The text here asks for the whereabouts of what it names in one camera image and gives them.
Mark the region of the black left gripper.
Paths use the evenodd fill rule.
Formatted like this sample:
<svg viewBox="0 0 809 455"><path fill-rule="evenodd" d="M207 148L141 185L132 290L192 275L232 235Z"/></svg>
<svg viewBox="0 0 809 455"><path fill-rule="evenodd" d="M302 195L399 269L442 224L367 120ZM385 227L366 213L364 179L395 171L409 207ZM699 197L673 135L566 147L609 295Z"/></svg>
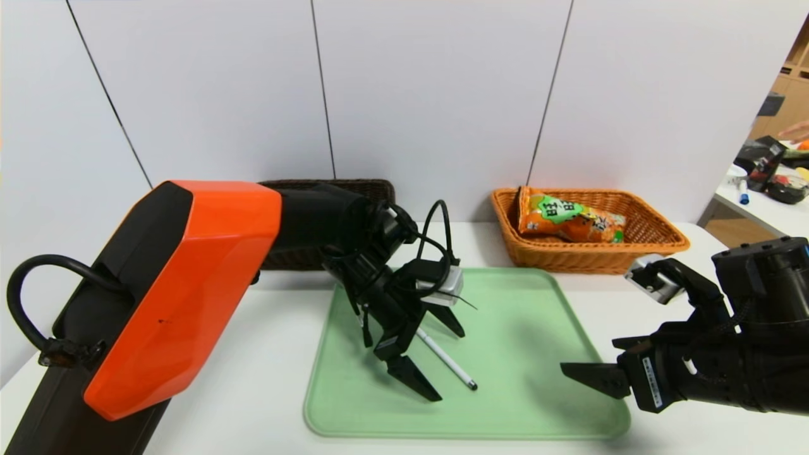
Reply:
<svg viewBox="0 0 809 455"><path fill-rule="evenodd" d="M460 339L465 337L465 329L450 308L423 303L415 288L405 287L401 278L401 274L384 267L356 292L362 342L365 348L373 349L379 360L387 361L388 375L427 401L442 401L442 396L416 363L402 354L407 351L427 310Z"/></svg>

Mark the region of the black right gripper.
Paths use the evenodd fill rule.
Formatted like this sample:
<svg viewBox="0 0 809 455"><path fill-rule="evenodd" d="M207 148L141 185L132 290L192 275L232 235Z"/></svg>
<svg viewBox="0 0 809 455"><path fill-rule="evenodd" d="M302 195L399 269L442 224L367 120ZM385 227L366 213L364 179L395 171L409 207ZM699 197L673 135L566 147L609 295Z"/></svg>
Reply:
<svg viewBox="0 0 809 455"><path fill-rule="evenodd" d="M678 401L745 407L743 369L728 337L712 337L683 360L690 343L708 329L666 322L651 335L613 339L616 363L561 363L563 374L614 399L635 395L642 411L661 413Z"/></svg>

